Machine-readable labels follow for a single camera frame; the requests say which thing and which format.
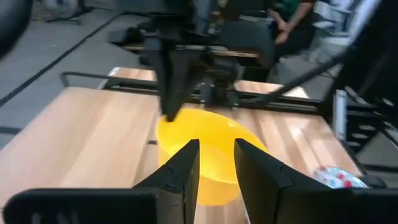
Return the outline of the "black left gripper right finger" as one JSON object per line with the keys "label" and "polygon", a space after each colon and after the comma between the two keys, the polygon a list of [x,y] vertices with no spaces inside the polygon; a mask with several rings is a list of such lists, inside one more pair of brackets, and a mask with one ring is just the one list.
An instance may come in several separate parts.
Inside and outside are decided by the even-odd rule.
{"label": "black left gripper right finger", "polygon": [[333,189],[244,139],[234,162],[251,223],[397,223],[397,189]]}

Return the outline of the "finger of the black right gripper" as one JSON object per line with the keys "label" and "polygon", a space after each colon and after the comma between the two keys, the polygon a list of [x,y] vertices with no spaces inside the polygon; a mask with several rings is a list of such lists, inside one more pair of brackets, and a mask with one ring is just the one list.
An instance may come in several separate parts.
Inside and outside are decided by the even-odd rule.
{"label": "finger of the black right gripper", "polygon": [[165,115],[166,121],[171,122],[174,116],[169,109],[170,87],[173,75],[173,65],[169,50],[160,50],[157,54],[159,59],[159,67],[156,69],[157,82],[159,88],[160,105],[162,114]]}
{"label": "finger of the black right gripper", "polygon": [[200,58],[200,51],[173,51],[171,58],[173,74],[170,84],[170,120],[173,121],[197,82],[196,76],[192,75],[192,68]]}

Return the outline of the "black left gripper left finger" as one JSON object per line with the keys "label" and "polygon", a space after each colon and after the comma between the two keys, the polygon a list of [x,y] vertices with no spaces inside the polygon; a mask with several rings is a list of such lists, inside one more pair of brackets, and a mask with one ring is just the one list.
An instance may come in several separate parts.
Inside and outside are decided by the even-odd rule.
{"label": "black left gripper left finger", "polygon": [[131,188],[29,189],[5,204],[5,223],[193,223],[200,142],[192,139]]}

